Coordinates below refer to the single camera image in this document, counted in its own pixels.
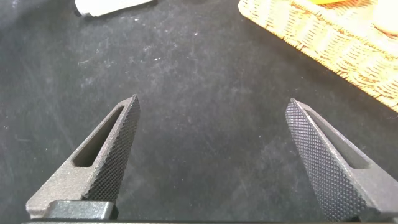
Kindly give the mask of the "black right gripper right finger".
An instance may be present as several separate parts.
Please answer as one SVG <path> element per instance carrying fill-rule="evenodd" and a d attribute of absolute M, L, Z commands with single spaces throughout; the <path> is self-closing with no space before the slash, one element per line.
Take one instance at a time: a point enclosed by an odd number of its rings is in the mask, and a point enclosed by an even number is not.
<path fill-rule="evenodd" d="M 397 221 L 397 181 L 308 105 L 291 98 L 292 139 L 325 218 Z"/>

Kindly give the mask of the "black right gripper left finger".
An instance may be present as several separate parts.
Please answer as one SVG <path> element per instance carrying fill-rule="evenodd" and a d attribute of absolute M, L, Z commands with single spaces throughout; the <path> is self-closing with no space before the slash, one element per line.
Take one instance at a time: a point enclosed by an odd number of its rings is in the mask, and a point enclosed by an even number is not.
<path fill-rule="evenodd" d="M 57 200 L 114 203 L 140 112 L 137 95 L 119 102 L 27 201 L 30 217 L 43 218 L 49 205 Z"/>

